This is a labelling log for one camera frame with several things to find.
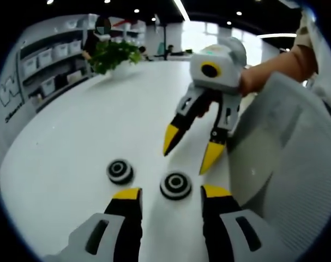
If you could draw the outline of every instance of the ceiling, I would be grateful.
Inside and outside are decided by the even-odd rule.
[[[54,16],[67,14],[96,13],[135,18],[152,23],[154,14],[162,23],[183,21],[173,0],[54,0],[51,5],[46,0],[23,0],[21,5],[30,7],[21,23],[32,23]],[[300,11],[292,10],[278,0],[182,0],[189,17],[193,21],[217,23],[223,27],[237,27],[254,34],[294,33],[299,25]],[[293,38],[269,38],[265,41],[276,47],[290,48]]]

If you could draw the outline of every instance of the white storage bin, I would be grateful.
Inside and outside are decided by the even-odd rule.
[[[68,55],[68,44],[57,45],[54,48],[56,58],[63,58]]]
[[[78,70],[72,74],[67,75],[68,84],[79,81],[82,78],[82,71]]]
[[[52,49],[45,50],[38,54],[39,67],[45,67],[52,63]]]
[[[73,41],[69,44],[69,52],[70,53],[79,53],[82,51],[82,41]]]
[[[29,76],[37,70],[37,56],[34,56],[23,62],[23,74]]]
[[[53,93],[55,91],[55,76],[45,80],[40,87],[45,97]]]

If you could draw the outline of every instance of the white flower pot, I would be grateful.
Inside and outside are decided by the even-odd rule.
[[[112,78],[115,80],[126,78],[129,73],[129,68],[130,68],[129,61],[123,61],[115,68],[115,70],[111,72]]]

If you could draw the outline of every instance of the person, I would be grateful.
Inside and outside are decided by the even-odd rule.
[[[173,52],[174,46],[168,45],[164,53],[164,59],[167,60],[168,56],[183,56],[184,52]]]
[[[88,31],[87,40],[83,46],[82,55],[86,60],[90,60],[96,52],[96,45],[100,41],[108,41],[110,39],[109,32],[111,30],[111,22],[108,18],[99,16],[95,22],[95,29]]]
[[[139,47],[139,52],[141,53],[142,58],[145,61],[152,61],[151,59],[149,59],[149,56],[147,55],[147,52],[146,52],[146,48],[144,46]]]
[[[293,48],[289,52],[244,70],[239,90],[243,97],[249,93],[261,92],[275,71],[300,83],[317,73],[317,81],[312,86],[312,92],[315,92],[324,101],[331,114],[331,50],[322,38],[315,25],[314,17],[308,10],[302,10],[302,18],[296,35]],[[209,110],[210,103],[208,102],[205,106],[206,110],[198,117],[202,117]]]

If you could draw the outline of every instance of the white wall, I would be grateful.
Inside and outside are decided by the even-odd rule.
[[[154,26],[147,26],[145,46],[149,55],[156,55],[158,52],[159,43],[164,41],[164,30],[158,27],[157,32]]]
[[[67,22],[78,17],[82,17],[82,15],[56,17],[28,27],[5,59],[0,74],[0,167],[5,154],[19,132],[35,116],[35,108],[30,100],[22,105],[17,78],[16,54],[23,44],[27,45],[50,35],[67,31],[69,26]],[[10,113],[13,115],[11,119],[7,119]]]

